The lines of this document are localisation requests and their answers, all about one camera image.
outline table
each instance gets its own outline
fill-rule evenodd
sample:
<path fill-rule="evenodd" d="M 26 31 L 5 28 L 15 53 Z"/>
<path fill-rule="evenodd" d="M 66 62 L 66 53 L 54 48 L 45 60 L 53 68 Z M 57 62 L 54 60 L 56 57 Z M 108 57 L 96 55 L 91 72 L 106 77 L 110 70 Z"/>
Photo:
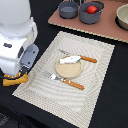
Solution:
<path fill-rule="evenodd" d="M 40 51 L 34 64 L 59 31 L 115 45 L 89 128 L 127 128 L 128 44 L 48 24 L 49 17 L 57 9 L 61 1 L 30 0 L 32 16 L 39 32 L 35 44 L 39 47 Z M 3 87 L 2 83 L 3 81 L 0 79 L 1 106 L 30 116 L 50 128 L 76 128 L 72 124 L 12 96 L 18 85 Z"/>

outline butter knife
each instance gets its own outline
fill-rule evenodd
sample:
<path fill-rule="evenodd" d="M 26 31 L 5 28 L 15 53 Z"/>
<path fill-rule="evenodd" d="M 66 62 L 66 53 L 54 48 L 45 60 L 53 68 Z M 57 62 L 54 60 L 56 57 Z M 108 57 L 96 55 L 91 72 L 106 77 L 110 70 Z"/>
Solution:
<path fill-rule="evenodd" d="M 59 50 L 59 52 L 64 53 L 64 54 L 66 54 L 66 55 L 80 56 L 82 60 L 86 60 L 86 61 L 93 62 L 93 63 L 96 63 L 96 62 L 97 62 L 97 60 L 96 60 L 96 59 L 93 59 L 93 58 L 89 58 L 89 57 L 82 56 L 82 55 L 76 55 L 76 54 L 74 54 L 74 53 L 69 53 L 69 52 L 64 51 L 64 50 L 61 50 L 61 49 L 58 49 L 58 50 Z"/>

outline metal utensil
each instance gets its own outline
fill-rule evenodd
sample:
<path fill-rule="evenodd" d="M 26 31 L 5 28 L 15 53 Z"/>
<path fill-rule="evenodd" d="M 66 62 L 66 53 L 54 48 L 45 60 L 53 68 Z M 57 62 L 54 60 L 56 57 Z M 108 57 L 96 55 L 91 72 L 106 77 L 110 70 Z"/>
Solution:
<path fill-rule="evenodd" d="M 64 79 L 64 78 L 57 77 L 55 74 L 52 74 L 50 72 L 45 71 L 45 72 L 43 72 L 43 75 L 52 79 L 52 80 L 60 80 L 61 82 L 65 83 L 65 84 L 68 84 L 68 85 L 71 85 L 73 87 L 76 87 L 78 89 L 81 89 L 81 90 L 84 89 L 83 85 L 77 84 L 75 82 L 72 82 L 72 81 Z"/>
<path fill-rule="evenodd" d="M 61 50 L 61 49 L 58 49 L 60 52 L 66 54 L 66 55 L 76 55 L 76 54 L 73 54 L 73 53 L 69 53 L 67 51 L 64 51 L 64 50 Z M 82 55 L 77 55 L 77 56 L 80 56 L 82 60 L 86 60 L 86 61 L 89 61 L 89 62 L 93 62 L 93 63 L 96 63 L 97 60 L 96 59 L 93 59 L 93 58 L 89 58 L 89 57 L 86 57 L 86 56 L 82 56 Z"/>

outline red fruit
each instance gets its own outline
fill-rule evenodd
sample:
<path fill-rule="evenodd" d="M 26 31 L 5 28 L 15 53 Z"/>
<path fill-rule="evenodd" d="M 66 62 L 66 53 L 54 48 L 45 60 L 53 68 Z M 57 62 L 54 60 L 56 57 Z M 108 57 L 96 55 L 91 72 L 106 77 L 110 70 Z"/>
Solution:
<path fill-rule="evenodd" d="M 94 14 L 96 11 L 98 11 L 98 9 L 95 6 L 89 6 L 87 8 L 87 13 L 89 14 Z"/>

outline woven placemat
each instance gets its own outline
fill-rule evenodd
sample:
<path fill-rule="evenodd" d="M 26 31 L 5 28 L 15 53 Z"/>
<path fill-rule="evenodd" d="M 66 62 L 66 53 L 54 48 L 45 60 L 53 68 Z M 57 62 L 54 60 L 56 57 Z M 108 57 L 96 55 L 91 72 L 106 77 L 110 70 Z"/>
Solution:
<path fill-rule="evenodd" d="M 97 59 L 97 63 L 82 60 L 83 72 L 72 79 L 84 90 L 43 76 L 45 70 L 56 74 L 55 63 L 64 55 L 58 49 Z M 79 128 L 87 128 L 113 50 L 113 45 L 60 31 L 28 74 L 28 82 L 20 84 L 13 95 Z"/>

